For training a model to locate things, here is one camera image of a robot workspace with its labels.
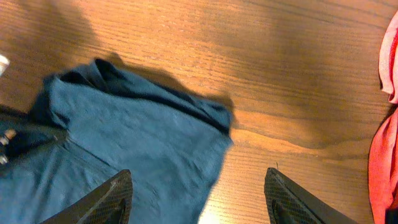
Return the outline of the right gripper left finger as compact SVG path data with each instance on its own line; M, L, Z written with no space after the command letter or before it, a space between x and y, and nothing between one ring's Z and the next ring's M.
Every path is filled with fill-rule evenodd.
M128 224L132 196L131 172L124 169L43 224Z

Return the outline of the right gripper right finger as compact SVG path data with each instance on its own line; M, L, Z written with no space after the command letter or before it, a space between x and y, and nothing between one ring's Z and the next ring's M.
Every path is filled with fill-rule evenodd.
M264 195L271 224L355 223L273 167L267 169Z

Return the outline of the navy blue shorts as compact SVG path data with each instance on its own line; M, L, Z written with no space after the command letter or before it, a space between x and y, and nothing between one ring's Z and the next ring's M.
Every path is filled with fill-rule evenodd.
M1 175L1 222L40 223L127 169L131 223L196 223L232 145L223 105L172 90L97 59L47 77Z

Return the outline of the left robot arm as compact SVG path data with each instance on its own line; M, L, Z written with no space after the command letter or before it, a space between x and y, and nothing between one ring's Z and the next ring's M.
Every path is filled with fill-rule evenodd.
M0 55L0 76L3 75L9 64L10 64L9 59L3 55Z

